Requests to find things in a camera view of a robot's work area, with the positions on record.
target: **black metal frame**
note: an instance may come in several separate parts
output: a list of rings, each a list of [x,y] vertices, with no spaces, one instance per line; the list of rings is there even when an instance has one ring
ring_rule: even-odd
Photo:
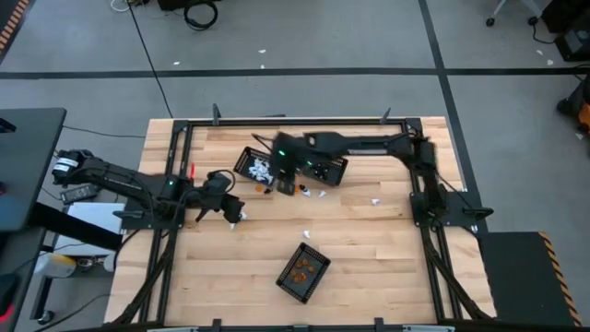
[[[189,161],[189,154],[191,148],[191,140],[193,136],[193,131],[202,126],[248,126],[248,125],[255,125],[255,126],[273,126],[273,125],[398,125],[401,129],[402,133],[406,132],[414,132],[417,135],[422,135],[422,125],[419,118],[260,118],[260,119],[225,119],[220,118],[220,113],[214,108],[214,117],[212,120],[175,120],[172,126],[172,133],[171,133],[171,142],[168,151],[168,157],[166,162],[166,174],[172,174],[172,167],[175,162],[176,157],[176,148],[178,146],[178,142],[180,140],[181,133],[184,133],[184,143],[183,143],[183,153],[181,156],[181,166],[180,166],[180,174],[186,174],[187,166]],[[420,193],[419,187],[419,179],[413,173],[410,172],[410,179],[412,183],[412,193],[411,196]],[[446,267],[453,272],[451,266],[451,259],[448,251],[448,246],[446,242],[446,237],[444,234],[444,227],[438,227],[435,229],[429,229],[425,227],[420,227],[420,233],[422,239],[430,239],[431,231],[434,231],[437,235],[438,243],[439,243],[439,251],[441,254],[441,258],[445,263]],[[176,246],[176,240],[178,237],[178,231],[172,230],[169,233],[168,241],[171,242],[172,247]],[[149,254],[148,259],[148,266],[147,266],[147,274],[151,274],[154,270],[159,257],[159,247],[161,244],[162,232],[161,231],[154,231],[154,237],[152,240],[152,246]],[[163,271],[162,275],[162,283],[161,289],[159,294],[159,302],[158,302],[158,311],[157,311],[157,318],[155,323],[164,325],[165,317],[166,317],[166,309],[168,305],[168,294],[170,291],[170,281],[171,281],[171,272],[172,272],[172,264],[173,264],[173,254],[172,252],[172,260],[166,266]],[[432,303],[434,306],[434,312],[436,314],[437,322],[441,322],[445,319],[444,309],[443,309],[443,300],[441,297],[441,289],[439,285],[439,279],[437,276],[437,270],[435,265],[430,261],[426,254],[426,249],[424,252],[426,258],[426,264],[429,274],[429,281],[431,284],[431,294],[432,294]],[[453,318],[455,319],[462,319],[463,316],[461,315],[461,305],[458,301],[458,298],[454,291],[449,287],[449,294],[451,296],[451,305],[453,309]],[[151,295],[148,295],[145,302],[142,304],[140,309],[139,315],[139,323],[146,323],[148,321],[148,312],[149,312],[149,304],[150,304]],[[211,327],[207,326],[200,326],[199,331],[219,331],[220,330],[221,321],[216,319],[214,320]],[[314,331],[322,330],[322,331],[385,331],[385,330],[399,330],[401,325],[385,325],[383,323],[383,319],[380,317],[375,318],[375,325],[366,325],[366,326],[313,326]],[[309,326],[231,326],[231,327],[223,327],[224,330],[241,330],[241,331],[260,331],[260,330],[273,330],[273,331],[307,331],[309,330]]]

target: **wooden table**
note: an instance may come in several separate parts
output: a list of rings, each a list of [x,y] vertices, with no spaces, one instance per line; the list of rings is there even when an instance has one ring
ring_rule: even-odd
[[[424,135],[437,145],[439,171],[462,187],[453,144],[443,117],[421,119]],[[139,170],[163,172],[172,120],[152,120]],[[190,160],[195,183],[208,172],[233,168],[244,146],[264,150],[251,133],[272,136],[277,130],[300,135],[337,131],[343,135],[391,135],[396,126],[199,127],[193,134]],[[246,203],[248,220],[230,231],[221,214],[200,223],[198,210],[187,210],[171,278],[167,326],[372,325],[435,323],[430,284],[419,229],[412,221],[408,170],[392,157],[347,157],[342,184],[332,188],[300,177],[312,197],[264,195],[255,183],[237,176],[232,194]],[[325,190],[327,195],[319,198]],[[371,199],[381,199],[375,207]],[[310,231],[311,240],[302,236]],[[146,275],[152,231],[141,231],[119,256],[105,321],[119,315]],[[476,238],[461,228],[446,228],[454,273],[482,310],[495,315]],[[306,242],[332,259],[307,305],[275,285],[298,244]],[[451,316],[442,277],[442,297]],[[159,286],[152,296],[155,317]]]

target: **black desk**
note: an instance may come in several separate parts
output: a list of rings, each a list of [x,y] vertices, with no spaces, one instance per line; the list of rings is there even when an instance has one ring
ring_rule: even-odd
[[[30,260],[16,271],[19,284],[14,312],[0,323],[0,332],[4,332],[17,324],[37,254],[52,250],[42,246],[46,230],[111,250],[118,248],[122,236],[37,202],[62,131],[64,109],[0,110],[0,118],[17,127],[15,133],[0,134],[0,181],[6,184],[6,193],[0,196],[0,230],[6,237],[0,251],[0,274],[13,273]]]

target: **gray floor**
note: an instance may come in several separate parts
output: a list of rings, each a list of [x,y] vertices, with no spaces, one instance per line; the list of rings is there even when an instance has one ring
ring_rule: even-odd
[[[109,3],[37,0],[0,72],[149,70],[129,13],[115,13]],[[553,46],[532,41],[526,25],[531,14],[519,2],[509,2],[493,29],[484,21],[495,1],[428,4],[447,68],[569,65]],[[212,30],[194,32],[182,18],[159,11],[155,1],[136,8],[158,70],[434,66],[413,0],[224,0],[219,14]],[[551,38],[542,24],[538,37]],[[590,325],[590,287],[584,282],[590,263],[583,256],[590,252],[583,238],[590,232],[587,142],[553,110],[576,79],[450,77],[450,83],[482,199],[496,210],[490,229],[549,233],[578,311]],[[208,117],[213,102],[224,116],[380,115],[388,107],[392,115],[447,114],[434,76],[184,77],[161,84],[177,117]],[[168,116],[152,78],[0,80],[0,108],[33,106],[65,107],[68,125],[114,134],[141,135],[149,118]],[[88,148],[135,168],[142,146],[141,139],[65,130],[58,148]],[[44,186],[59,192],[49,177]],[[110,193],[100,195],[100,201],[113,200]],[[58,207],[45,193],[40,201]],[[48,307],[63,316],[110,286],[110,279],[61,280]],[[33,282],[29,293],[35,290]],[[30,300],[19,331],[36,326],[28,320]],[[97,326],[105,306],[96,302],[55,330]]]

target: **black plastic tray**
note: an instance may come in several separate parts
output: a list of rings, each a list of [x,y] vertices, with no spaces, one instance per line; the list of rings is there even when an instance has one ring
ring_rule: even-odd
[[[248,172],[248,169],[254,166],[255,159],[270,161],[270,155],[255,148],[245,147],[242,151],[242,154],[238,158],[236,165],[233,166],[233,171],[237,172],[241,176],[247,177],[248,179],[254,182],[258,182],[260,184],[264,184],[267,186],[272,186],[276,180],[275,178],[273,178],[273,181],[271,182],[269,182],[267,179],[258,181]]]
[[[297,262],[303,259],[308,260],[308,265],[302,268],[296,268]],[[287,263],[287,266],[277,279],[277,286],[286,291],[289,295],[305,304],[312,297],[313,291],[324,276],[325,271],[332,261],[326,256],[318,253],[311,246],[301,243],[293,257]],[[310,273],[307,267],[314,267],[314,272]],[[305,273],[306,280],[295,283],[290,271],[295,269],[298,273]]]
[[[342,177],[344,176],[344,170],[347,168],[347,165],[348,160],[344,158],[338,158],[336,160],[331,160],[329,162],[315,163],[314,165],[303,169],[302,174],[308,178],[314,179],[315,181],[319,181],[322,184],[337,186],[342,181]],[[325,178],[318,177],[314,174],[316,166],[320,166],[328,170],[328,172],[325,173]]]

